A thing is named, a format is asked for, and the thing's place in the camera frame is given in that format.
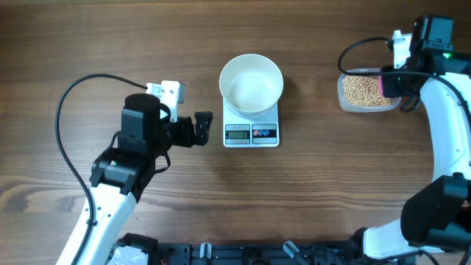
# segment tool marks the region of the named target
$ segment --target white bracket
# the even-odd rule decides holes
[[[394,69],[399,69],[406,64],[407,58],[411,56],[409,47],[411,45],[412,34],[400,33],[400,30],[394,31],[392,40],[394,41]]]
[[[405,255],[419,248],[410,247],[400,229],[400,219],[380,227],[368,228],[363,234],[363,253],[370,258],[382,259],[393,255]],[[443,252],[436,247],[420,247],[430,253]]]
[[[162,84],[147,83],[147,94],[151,94],[160,99],[160,103],[165,104],[170,109],[170,122],[177,122],[177,104],[185,101],[185,85],[177,81],[162,81]],[[167,114],[160,111],[160,118],[165,118]]]

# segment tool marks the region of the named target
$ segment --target white bowl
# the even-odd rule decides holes
[[[273,106],[283,92],[283,75],[269,58],[244,54],[222,69],[219,89],[229,105],[243,115],[255,115]]]

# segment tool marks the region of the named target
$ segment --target scale display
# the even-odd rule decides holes
[[[276,147],[280,144],[278,107],[266,113],[245,117],[223,106],[224,145],[228,148]]]

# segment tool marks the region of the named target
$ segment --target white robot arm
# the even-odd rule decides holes
[[[78,82],[91,77],[121,80],[97,74],[83,77]],[[89,191],[93,209],[86,200],[57,264],[106,264],[109,258],[121,255],[123,258],[132,256],[132,260],[128,260],[130,264],[147,264],[147,255],[141,251],[120,248],[120,253],[114,253],[113,244],[149,181],[170,166],[167,150],[174,145],[192,147],[208,142],[212,113],[195,113],[196,128],[190,117],[177,116],[177,105],[184,101],[184,89],[184,84],[175,81],[162,81],[161,85],[148,83],[146,93],[126,98],[121,131],[113,136],[109,147],[92,166]],[[118,147],[113,148],[116,138]],[[155,160],[159,156],[165,157],[167,167],[155,170]],[[94,211],[94,218],[87,233],[90,211]],[[114,261],[115,264],[120,262],[117,258]]]
[[[401,219],[364,231],[363,254],[376,260],[407,255],[419,248],[428,252],[467,250],[471,240],[469,226],[464,224],[469,223],[469,216],[461,208],[471,180],[470,109],[466,102],[471,99],[470,57],[451,52],[451,18],[418,18],[414,26],[414,34],[394,32],[392,71],[437,74],[455,90],[437,79],[422,81],[419,97],[427,110],[433,144],[432,183],[407,201]],[[400,82],[398,77],[400,74],[388,79],[392,93],[394,84]]]

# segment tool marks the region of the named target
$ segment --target cable wire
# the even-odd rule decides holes
[[[470,259],[471,256],[471,242],[470,245],[468,246],[466,252],[463,254],[463,258],[459,261],[458,265],[465,265],[466,262]]]
[[[407,253],[407,254],[389,256],[388,258],[382,258],[382,259],[378,260],[377,263],[380,264],[380,263],[383,263],[383,262],[386,262],[386,261],[393,261],[393,260],[396,260],[396,259],[413,257],[413,256],[416,256],[416,255],[418,255],[419,257],[422,256],[422,255],[425,255],[425,256],[427,256],[427,258],[430,259],[430,261],[432,261],[433,265],[440,265],[439,262],[432,256],[432,254],[430,254],[429,252],[427,252],[425,250],[417,250],[417,251],[410,252],[410,253]]]
[[[407,108],[411,102],[412,102],[412,99],[416,99],[414,104],[412,105],[412,107],[410,108]],[[412,112],[414,110],[417,109],[417,107],[419,107],[419,104],[420,104],[420,96],[409,96],[409,98],[407,99],[406,103],[404,103],[404,105],[400,106],[400,111],[402,112]]]
[[[113,148],[113,145],[115,144],[116,137],[118,137],[118,135],[120,133],[121,133],[121,131],[118,131],[118,132],[115,132],[115,134],[113,134],[113,137],[111,138],[110,145],[103,152],[106,152],[106,151],[110,150],[111,148]]]
[[[164,167],[162,169],[157,169],[155,170],[154,174],[159,174],[159,173],[162,173],[164,172],[165,170],[169,169],[171,163],[170,163],[170,157],[169,157],[169,154],[167,152],[165,152],[165,154],[163,154],[163,156],[165,157],[165,161],[167,162],[167,167]]]
[[[87,244],[88,237],[91,234],[91,230],[92,230],[92,228],[94,226],[94,222],[95,222],[95,207],[94,207],[93,197],[91,196],[90,190],[87,188],[85,182],[80,177],[79,172],[75,169],[74,165],[72,165],[72,162],[70,161],[67,154],[65,153],[64,146],[62,145],[62,140],[60,139],[60,126],[59,126],[60,110],[61,110],[62,105],[64,103],[65,97],[67,96],[68,92],[70,92],[70,90],[72,88],[74,88],[76,85],[78,85],[82,81],[89,80],[89,79],[92,79],[92,78],[97,78],[97,77],[111,78],[111,79],[115,79],[115,80],[118,80],[118,81],[125,82],[125,83],[130,84],[130,85],[134,85],[138,88],[147,89],[147,87],[145,85],[140,85],[140,84],[135,83],[133,81],[130,81],[128,79],[125,79],[125,78],[122,78],[122,77],[117,77],[117,76],[114,76],[114,75],[111,75],[111,74],[90,74],[88,76],[84,76],[82,78],[79,78],[78,80],[73,82],[65,90],[64,94],[61,96],[61,98],[59,100],[59,105],[57,106],[56,119],[55,119],[55,130],[56,130],[57,145],[59,146],[60,154],[63,156],[65,162],[67,163],[67,166],[72,170],[72,173],[74,173],[74,176],[79,181],[80,186],[82,186],[82,189],[85,192],[85,196],[87,197],[88,207],[90,208],[90,217],[87,221],[87,225],[88,225],[87,230],[85,231],[85,235],[83,236],[82,243],[80,243],[79,249],[77,250],[77,253],[75,254],[74,260],[72,261],[72,265],[75,265],[77,263],[77,261],[79,260],[81,254],[82,254],[82,251],[83,251],[85,245]],[[113,146],[115,138],[116,137],[113,136],[113,141],[112,141],[111,146]]]

